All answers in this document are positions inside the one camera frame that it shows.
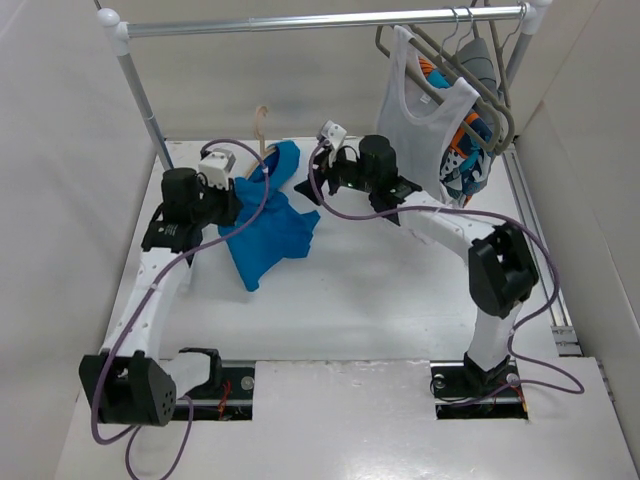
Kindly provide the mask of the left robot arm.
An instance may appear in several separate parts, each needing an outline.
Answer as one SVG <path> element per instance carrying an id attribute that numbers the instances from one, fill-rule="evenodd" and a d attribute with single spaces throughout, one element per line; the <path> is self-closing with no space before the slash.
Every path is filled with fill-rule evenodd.
<path id="1" fill-rule="evenodd" d="M 193 390 L 208 397 L 222 387 L 217 349 L 187 347 L 162 361 L 159 348 L 173 300 L 191 280 L 204 229 L 233 226 L 242 203 L 233 180 L 206 167 L 165 171 L 161 194 L 125 311 L 99 353 L 79 366 L 98 423 L 164 426 L 181 397 Z"/>

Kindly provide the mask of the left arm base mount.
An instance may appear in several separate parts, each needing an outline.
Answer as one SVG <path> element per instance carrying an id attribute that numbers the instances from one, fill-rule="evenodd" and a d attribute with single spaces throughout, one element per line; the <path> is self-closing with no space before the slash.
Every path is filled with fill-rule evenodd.
<path id="1" fill-rule="evenodd" d="M 189 405 L 194 420 L 250 420 L 253 412 L 256 363 L 223 361 L 210 352 L 180 353 L 160 366 L 174 386 L 161 396 L 161 411 L 172 420 L 186 420 Z"/>

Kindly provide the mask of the beige wooden hanger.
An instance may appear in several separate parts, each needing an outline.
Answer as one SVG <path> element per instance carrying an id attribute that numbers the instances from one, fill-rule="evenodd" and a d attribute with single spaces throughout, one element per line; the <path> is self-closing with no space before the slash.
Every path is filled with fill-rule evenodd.
<path id="1" fill-rule="evenodd" d="M 276 147 L 268 146 L 266 143 L 266 136 L 263 132 L 263 123 L 269 113 L 269 108 L 266 105 L 260 105 L 256 108 L 253 119 L 253 136 L 258 141 L 259 153 L 262 160 L 266 160 L 270 155 L 276 152 Z"/>

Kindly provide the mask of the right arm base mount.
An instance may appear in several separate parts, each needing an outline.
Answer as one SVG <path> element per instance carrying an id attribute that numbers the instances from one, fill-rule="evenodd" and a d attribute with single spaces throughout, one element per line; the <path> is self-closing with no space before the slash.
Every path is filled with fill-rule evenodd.
<path id="1" fill-rule="evenodd" d="M 528 419 L 521 387 L 508 383 L 519 374 L 513 361 L 486 385 L 477 383 L 462 361 L 432 362 L 430 372 L 438 420 Z"/>

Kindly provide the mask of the blue t shirt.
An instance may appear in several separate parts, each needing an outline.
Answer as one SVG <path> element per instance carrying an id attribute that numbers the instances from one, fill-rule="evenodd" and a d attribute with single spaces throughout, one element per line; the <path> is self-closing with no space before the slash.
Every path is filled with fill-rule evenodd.
<path id="1" fill-rule="evenodd" d="M 236 195 L 243 204 L 237 223 L 252 223 L 232 235 L 232 227 L 218 228 L 247 291 L 259 288 L 261 277 L 283 259 L 307 257 L 313 231 L 320 220 L 316 211 L 296 211 L 281 188 L 296 173 L 300 150 L 291 140 L 278 142 L 264 163 L 269 169 L 269 186 L 264 186 L 262 170 L 255 168 L 249 177 L 235 179 Z"/>

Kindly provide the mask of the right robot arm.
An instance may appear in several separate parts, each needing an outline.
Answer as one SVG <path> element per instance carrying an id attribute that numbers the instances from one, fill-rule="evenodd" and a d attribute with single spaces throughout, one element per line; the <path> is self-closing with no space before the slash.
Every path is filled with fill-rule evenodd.
<path id="1" fill-rule="evenodd" d="M 340 188 L 366 193 L 372 218 L 384 218 L 419 239 L 433 240 L 465 262 L 477 316 L 463 357 L 462 381 L 476 394 L 494 387 L 510 360 L 508 340 L 519 311 L 539 281 L 518 226 L 508 218 L 492 224 L 491 212 L 468 214 L 445 206 L 399 173 L 396 152 L 380 135 L 363 137 L 353 160 L 348 159 L 345 145 L 319 137 L 307 178 L 295 189 L 322 205 L 324 186 L 331 195 Z"/>

